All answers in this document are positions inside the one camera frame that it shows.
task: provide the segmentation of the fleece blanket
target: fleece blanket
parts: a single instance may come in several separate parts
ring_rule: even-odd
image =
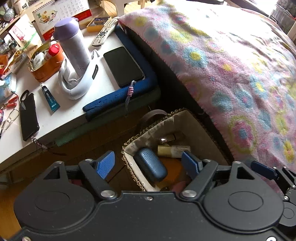
[[[296,170],[296,49],[251,10],[162,1],[119,19],[172,69],[234,158]]]

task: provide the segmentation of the orange container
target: orange container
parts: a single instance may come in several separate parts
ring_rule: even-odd
[[[7,66],[7,63],[8,63],[8,55],[7,54],[0,55],[0,64],[4,65],[4,68],[0,69],[0,76],[3,75],[3,72]]]
[[[40,46],[30,58],[30,61],[33,57],[35,57],[38,53],[44,52],[45,50],[49,49],[49,42]],[[32,70],[29,64],[29,71],[33,74],[35,79],[41,83],[48,80],[51,76],[54,75],[62,66],[64,60],[63,50],[60,47],[60,51],[57,55],[50,58],[47,62],[45,62],[40,68],[36,69],[35,71]]]

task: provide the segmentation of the tv remote control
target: tv remote control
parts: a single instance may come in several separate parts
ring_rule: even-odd
[[[91,43],[92,46],[98,47],[101,46],[107,37],[113,32],[115,27],[118,24],[118,17],[112,18],[109,22],[106,23],[106,25],[102,28],[102,30],[98,33],[96,38]]]

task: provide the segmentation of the purple bottle cap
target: purple bottle cap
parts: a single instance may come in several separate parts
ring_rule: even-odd
[[[77,18],[65,18],[54,25],[53,36],[56,40],[63,41],[72,38],[78,33],[79,24]]]

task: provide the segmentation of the orange object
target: orange object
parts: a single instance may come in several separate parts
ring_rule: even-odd
[[[159,159],[168,170],[167,176],[157,184],[157,186],[161,189],[163,187],[171,186],[178,182],[179,177],[185,171],[181,164],[181,159],[167,157],[159,157]]]
[[[6,108],[14,108],[14,107],[16,107],[17,106],[17,104],[14,102],[14,103],[9,103],[7,106],[6,106]]]
[[[4,68],[0,69],[0,76],[3,75],[5,67],[7,66],[8,63],[8,55],[0,55],[0,65],[4,65]]]
[[[35,51],[35,53],[44,52],[48,48],[49,48],[49,43],[46,43],[40,46]],[[51,76],[53,76],[55,72],[59,71],[59,69],[62,66],[63,60],[64,60],[63,50],[60,47],[59,52],[55,56],[50,58],[48,61],[46,61],[40,68],[36,69],[35,71],[32,71],[29,67],[29,71],[33,74],[33,76],[39,83],[45,82]]]
[[[8,103],[15,102],[17,99],[18,99],[18,95],[15,96],[15,97],[13,97],[12,99],[10,99],[10,100],[8,101]]]

